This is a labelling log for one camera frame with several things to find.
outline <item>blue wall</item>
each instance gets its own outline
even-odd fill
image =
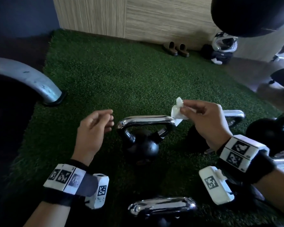
[[[53,0],[0,0],[0,35],[30,37],[59,28]]]

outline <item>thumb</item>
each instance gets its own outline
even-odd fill
[[[187,118],[191,119],[193,122],[195,122],[200,115],[195,113],[190,107],[182,107],[180,108],[181,114],[185,115]]]
[[[100,118],[100,120],[99,120],[99,122],[96,126],[100,129],[104,130],[104,128],[105,128],[106,124],[109,122],[109,120],[110,120],[110,114],[105,114]]]

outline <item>slipper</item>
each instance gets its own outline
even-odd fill
[[[174,42],[166,42],[163,44],[163,49],[167,51],[169,54],[173,56],[177,56],[178,52],[175,50],[175,43]]]
[[[189,52],[186,51],[186,45],[185,44],[178,44],[176,46],[176,50],[178,50],[179,54],[182,57],[189,57]]]

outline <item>wood panel wall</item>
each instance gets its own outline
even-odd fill
[[[164,43],[200,50],[220,30],[211,0],[54,0],[60,27],[87,33]],[[257,38],[240,38],[236,57],[272,59],[284,45],[284,28]]]

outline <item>green turf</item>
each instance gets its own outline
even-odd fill
[[[59,107],[39,103],[35,107],[6,190],[5,212],[13,215],[13,222],[22,223],[33,211],[41,198],[34,189],[42,186],[56,164],[71,156],[79,122],[94,110],[112,108],[117,122],[133,115],[169,115],[178,96],[201,99],[224,109],[243,110],[246,119],[235,128],[236,133],[244,133],[256,119],[280,113],[198,53],[173,57],[157,45],[58,30],[44,72],[68,96]],[[215,156],[194,154],[193,143],[189,151],[179,145],[190,126],[182,122],[160,144],[158,159],[138,171],[124,161],[116,131],[106,135],[91,164],[92,172],[110,177],[105,206],[97,211],[105,217],[103,226],[119,225],[131,199],[152,188],[161,195],[192,197],[199,204],[197,215],[215,223],[240,226],[272,220],[261,212],[213,204],[198,170],[214,164]]]

